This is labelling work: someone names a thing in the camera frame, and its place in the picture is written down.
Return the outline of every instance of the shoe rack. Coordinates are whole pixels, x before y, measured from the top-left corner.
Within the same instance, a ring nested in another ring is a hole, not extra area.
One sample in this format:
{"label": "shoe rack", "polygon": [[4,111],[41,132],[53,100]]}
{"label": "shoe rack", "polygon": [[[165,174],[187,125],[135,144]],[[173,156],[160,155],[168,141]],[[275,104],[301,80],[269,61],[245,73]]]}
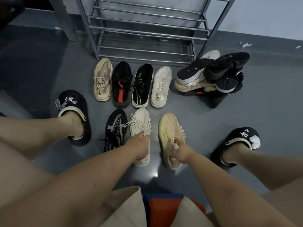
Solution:
{"label": "shoe rack", "polygon": [[[76,3],[97,60],[108,57],[184,66],[203,55],[235,0],[219,0],[226,2],[226,6],[212,30],[206,19],[210,1],[204,2],[202,11],[189,11],[124,1],[93,0],[87,14],[81,0],[76,0]],[[151,13],[153,9],[163,14]],[[190,21],[195,22],[195,27],[104,17],[109,11],[118,12],[117,15],[124,13],[136,17],[145,15]],[[195,43],[201,45],[198,54]]]}

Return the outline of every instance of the white wall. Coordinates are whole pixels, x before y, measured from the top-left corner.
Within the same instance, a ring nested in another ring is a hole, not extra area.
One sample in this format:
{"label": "white wall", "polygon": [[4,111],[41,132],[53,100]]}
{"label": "white wall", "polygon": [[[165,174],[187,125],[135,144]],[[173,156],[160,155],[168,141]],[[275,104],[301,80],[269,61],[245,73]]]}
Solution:
{"label": "white wall", "polygon": [[[158,5],[163,7],[180,8],[185,10],[200,11],[205,0],[121,0],[131,3]],[[74,0],[63,0],[69,13],[78,14]],[[92,0],[82,0],[85,10],[88,11]],[[207,11],[209,27],[212,28],[220,16],[225,2],[212,0]],[[167,11],[145,8],[110,5],[104,7],[118,7],[133,11],[148,11],[150,13],[167,14]],[[269,37],[303,40],[303,0],[236,0],[225,17],[219,30],[246,33]],[[129,20],[148,21],[155,23],[194,26],[194,22],[158,18],[143,15],[133,15],[103,11],[103,16]],[[169,12],[176,16],[193,17],[191,14]]]}

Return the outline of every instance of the chipped paint spot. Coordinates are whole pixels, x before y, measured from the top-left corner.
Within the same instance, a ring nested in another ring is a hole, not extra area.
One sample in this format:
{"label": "chipped paint spot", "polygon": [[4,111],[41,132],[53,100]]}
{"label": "chipped paint spot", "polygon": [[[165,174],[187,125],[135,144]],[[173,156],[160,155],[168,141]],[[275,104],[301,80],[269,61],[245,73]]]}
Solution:
{"label": "chipped paint spot", "polygon": [[244,44],[244,45],[242,46],[242,48],[247,47],[247,46],[251,46],[251,45],[252,45],[252,44],[246,43],[246,44]]}

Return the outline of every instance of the bare leg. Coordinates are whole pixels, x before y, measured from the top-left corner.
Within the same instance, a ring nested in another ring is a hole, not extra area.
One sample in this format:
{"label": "bare leg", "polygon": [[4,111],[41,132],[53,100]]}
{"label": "bare leg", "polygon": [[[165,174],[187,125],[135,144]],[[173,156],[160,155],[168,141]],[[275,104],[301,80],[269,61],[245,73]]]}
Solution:
{"label": "bare leg", "polygon": [[263,155],[242,143],[232,145],[223,153],[222,160],[241,165],[269,190],[303,177],[303,160]]}
{"label": "bare leg", "polygon": [[81,137],[83,126],[74,112],[53,119],[16,119],[0,116],[0,141],[28,158],[68,136]]}

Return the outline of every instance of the floor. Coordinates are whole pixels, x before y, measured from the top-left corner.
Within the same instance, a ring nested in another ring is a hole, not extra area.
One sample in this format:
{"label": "floor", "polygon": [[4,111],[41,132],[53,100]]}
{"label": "floor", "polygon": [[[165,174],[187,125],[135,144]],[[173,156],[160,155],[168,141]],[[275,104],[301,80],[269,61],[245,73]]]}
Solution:
{"label": "floor", "polygon": [[[221,54],[239,50],[219,49]],[[187,165],[176,171],[161,162],[158,122],[173,112],[186,133],[186,143],[209,156],[234,128],[251,126],[261,137],[261,153],[303,157],[302,70],[303,57],[250,53],[244,67],[243,88],[230,94],[216,109],[197,96],[179,95],[171,84],[168,100],[161,109],[148,105],[151,116],[151,160],[144,168],[131,166],[116,188],[140,185],[142,192],[175,192],[194,198],[209,210],[198,181]],[[83,94],[88,102],[92,140],[84,147],[67,139],[47,150],[34,164],[53,174],[103,152],[105,123],[113,110],[112,101],[98,102],[93,95],[93,70],[97,61],[85,43],[67,42],[60,31],[10,26],[0,32],[0,89],[4,89],[36,118],[56,117],[54,101],[66,89]],[[135,73],[142,63],[130,63]],[[161,65],[152,64],[154,71]],[[173,81],[180,67],[171,66]],[[129,105],[128,117],[136,109]],[[250,173],[236,166],[229,173],[259,194],[267,189]]]}

